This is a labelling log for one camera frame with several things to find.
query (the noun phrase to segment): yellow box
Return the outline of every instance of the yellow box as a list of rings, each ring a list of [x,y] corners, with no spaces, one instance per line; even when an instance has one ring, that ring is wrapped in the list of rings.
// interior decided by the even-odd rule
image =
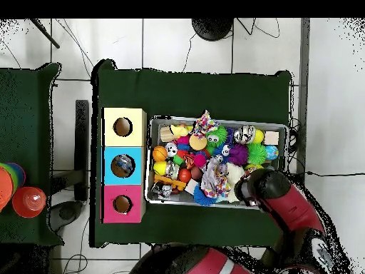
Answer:
[[[140,147],[145,146],[147,136],[147,115],[141,108],[109,108],[104,109],[105,145],[111,147]],[[123,130],[124,125],[130,125],[130,133],[115,132],[117,125]]]

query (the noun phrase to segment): pink box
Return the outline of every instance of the pink box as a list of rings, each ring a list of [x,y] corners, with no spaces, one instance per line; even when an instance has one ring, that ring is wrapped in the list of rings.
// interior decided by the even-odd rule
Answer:
[[[113,205],[118,196],[126,196],[132,202],[127,213],[119,213]],[[145,212],[143,185],[105,185],[103,223],[140,223]]]

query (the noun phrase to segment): green spiky ball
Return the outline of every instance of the green spiky ball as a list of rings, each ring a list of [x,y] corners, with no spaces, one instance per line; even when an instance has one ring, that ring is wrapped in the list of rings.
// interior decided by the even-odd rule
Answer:
[[[207,152],[212,155],[214,153],[215,147],[214,146],[207,146],[205,147],[207,149]]]
[[[266,149],[261,143],[247,144],[249,164],[261,165],[266,161]]]
[[[220,125],[218,126],[218,129],[215,131],[208,131],[205,136],[207,137],[207,146],[209,147],[218,147],[222,143],[227,140],[227,130],[224,126]],[[218,141],[210,141],[210,136],[217,136]]]

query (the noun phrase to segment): blue box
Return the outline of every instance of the blue box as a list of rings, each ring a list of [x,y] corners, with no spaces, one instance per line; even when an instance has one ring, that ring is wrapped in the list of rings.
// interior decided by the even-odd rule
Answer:
[[[106,147],[104,151],[104,165],[105,165],[105,175],[104,184],[105,185],[141,185],[142,171],[143,171],[143,161],[142,159],[142,148],[143,147]],[[126,154],[130,156],[135,162],[135,170],[133,173],[126,178],[119,178],[114,175],[111,170],[112,160],[119,155]]]

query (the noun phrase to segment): green table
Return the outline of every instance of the green table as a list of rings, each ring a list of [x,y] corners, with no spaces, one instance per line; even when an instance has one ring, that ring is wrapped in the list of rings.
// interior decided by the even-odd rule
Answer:
[[[275,76],[253,74],[165,73],[116,70],[102,60],[92,75],[91,245],[109,243],[195,243],[273,245],[281,231],[258,210],[147,204],[142,223],[102,224],[101,108],[142,108],[154,115],[198,117],[207,109],[216,119],[288,124],[288,71]]]
[[[50,88],[59,64],[32,71],[0,68],[0,162],[15,162],[26,171],[26,185],[51,192]],[[0,212],[0,243],[62,243],[48,227],[47,209],[21,218],[11,202]]]

